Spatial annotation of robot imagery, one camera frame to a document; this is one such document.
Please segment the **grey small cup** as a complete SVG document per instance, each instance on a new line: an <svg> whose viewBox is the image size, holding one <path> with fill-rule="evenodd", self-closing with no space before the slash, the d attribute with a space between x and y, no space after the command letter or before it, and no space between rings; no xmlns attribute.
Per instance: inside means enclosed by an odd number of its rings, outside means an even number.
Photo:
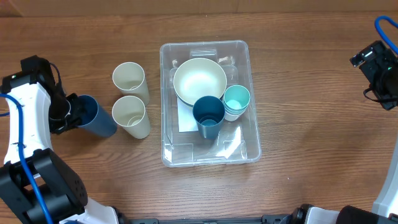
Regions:
<svg viewBox="0 0 398 224"><path fill-rule="evenodd" d="M225 111L226 111L226 117L228 119L236 120L246 111L246 108L241 110L232 110L231 108L226 107Z"/></svg>

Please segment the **beige tall cup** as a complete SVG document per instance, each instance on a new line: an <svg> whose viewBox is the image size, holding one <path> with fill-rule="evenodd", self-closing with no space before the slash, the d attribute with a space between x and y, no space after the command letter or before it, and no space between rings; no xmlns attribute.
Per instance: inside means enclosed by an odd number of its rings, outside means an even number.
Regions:
<svg viewBox="0 0 398 224"><path fill-rule="evenodd" d="M151 126L144 102L136 96L118 99L112 108L114 121L131 136L144 139L150 134Z"/></svg>
<svg viewBox="0 0 398 224"><path fill-rule="evenodd" d="M114 85L123 95L134 95L145 105L150 102L150 94L144 69L137 63L124 62L118 65L112 75Z"/></svg>

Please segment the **dark blue tall cup front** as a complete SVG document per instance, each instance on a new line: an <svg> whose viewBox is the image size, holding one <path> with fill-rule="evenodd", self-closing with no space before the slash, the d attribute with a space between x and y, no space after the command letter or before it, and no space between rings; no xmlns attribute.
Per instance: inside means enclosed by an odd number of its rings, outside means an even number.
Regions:
<svg viewBox="0 0 398 224"><path fill-rule="evenodd" d="M83 104L81 123L77 126L97 136L108 138L117 131L117 124L107 111L90 95L80 95Z"/></svg>

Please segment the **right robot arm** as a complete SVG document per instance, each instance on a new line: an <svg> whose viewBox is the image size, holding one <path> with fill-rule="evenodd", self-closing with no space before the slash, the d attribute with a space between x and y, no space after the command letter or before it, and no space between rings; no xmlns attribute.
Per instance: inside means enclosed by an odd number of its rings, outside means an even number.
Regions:
<svg viewBox="0 0 398 224"><path fill-rule="evenodd" d="M369 81L363 91L372 92L374 102L389 111L397 107L397 57L377 40L350 59ZM397 148L394 149L386 180L370 212L345 206L337 223L397 223Z"/></svg>

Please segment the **beige tall cup front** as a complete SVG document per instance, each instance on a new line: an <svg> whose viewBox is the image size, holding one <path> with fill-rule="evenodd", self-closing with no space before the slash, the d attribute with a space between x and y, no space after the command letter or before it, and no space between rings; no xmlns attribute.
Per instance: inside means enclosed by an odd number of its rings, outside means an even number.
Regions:
<svg viewBox="0 0 398 224"><path fill-rule="evenodd" d="M151 126L144 102L136 96L118 99L112 108L114 121L131 136L144 139L150 134Z"/></svg>

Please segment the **pink small cup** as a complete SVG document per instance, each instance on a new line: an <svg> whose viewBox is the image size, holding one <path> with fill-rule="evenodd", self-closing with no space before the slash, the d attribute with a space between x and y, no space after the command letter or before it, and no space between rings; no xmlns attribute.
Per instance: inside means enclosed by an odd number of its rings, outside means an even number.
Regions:
<svg viewBox="0 0 398 224"><path fill-rule="evenodd" d="M231 114L228 111L225 112L225 120L229 121L229 122L233 122L236 121L242 114Z"/></svg>

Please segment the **dark blue tall cup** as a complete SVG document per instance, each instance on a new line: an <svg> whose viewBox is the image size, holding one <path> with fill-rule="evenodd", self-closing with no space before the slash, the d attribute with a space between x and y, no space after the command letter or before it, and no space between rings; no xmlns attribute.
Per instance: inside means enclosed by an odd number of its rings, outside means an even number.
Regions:
<svg viewBox="0 0 398 224"><path fill-rule="evenodd" d="M215 96L204 96L193 105L193 117L201 137L216 139L223 125L225 108Z"/></svg>
<svg viewBox="0 0 398 224"><path fill-rule="evenodd" d="M107 111L90 95L80 95L83 104L81 123L77 126L97 136L108 138L117 131L117 124Z"/></svg>

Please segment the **cream bowl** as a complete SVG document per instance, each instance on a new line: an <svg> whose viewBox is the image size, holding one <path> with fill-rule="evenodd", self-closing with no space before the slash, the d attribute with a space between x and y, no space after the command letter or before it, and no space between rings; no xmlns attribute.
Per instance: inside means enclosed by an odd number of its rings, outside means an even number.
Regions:
<svg viewBox="0 0 398 224"><path fill-rule="evenodd" d="M225 71L213 60L193 58L182 63L175 72L173 86L176 94L215 96L221 98L227 87Z"/></svg>

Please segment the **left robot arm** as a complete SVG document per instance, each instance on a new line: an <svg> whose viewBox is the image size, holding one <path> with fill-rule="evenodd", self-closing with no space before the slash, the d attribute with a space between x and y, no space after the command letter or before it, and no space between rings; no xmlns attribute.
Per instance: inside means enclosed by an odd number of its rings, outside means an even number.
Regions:
<svg viewBox="0 0 398 224"><path fill-rule="evenodd" d="M36 55L2 79L10 135L1 199L22 223L127 223L116 208L89 198L80 176L53 150L51 136L83 128L102 138L117 126L89 95L67 95L58 68Z"/></svg>

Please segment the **mint green small cup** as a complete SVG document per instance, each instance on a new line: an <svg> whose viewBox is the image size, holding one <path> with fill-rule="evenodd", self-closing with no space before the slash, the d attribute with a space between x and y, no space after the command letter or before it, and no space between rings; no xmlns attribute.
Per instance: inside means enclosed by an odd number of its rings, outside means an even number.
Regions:
<svg viewBox="0 0 398 224"><path fill-rule="evenodd" d="M242 106L248 106L251 95L246 87L242 85L232 85L226 89L223 99L227 104L237 102Z"/></svg>

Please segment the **blue bowl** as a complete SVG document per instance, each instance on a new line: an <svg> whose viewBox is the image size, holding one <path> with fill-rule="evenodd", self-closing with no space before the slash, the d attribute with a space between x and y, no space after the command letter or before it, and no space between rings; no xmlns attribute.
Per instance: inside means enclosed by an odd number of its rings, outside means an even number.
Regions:
<svg viewBox="0 0 398 224"><path fill-rule="evenodd" d="M183 104L189 107L193 107L196 101L199 99L198 96L191 94L184 94L184 95L176 94L176 96Z"/></svg>

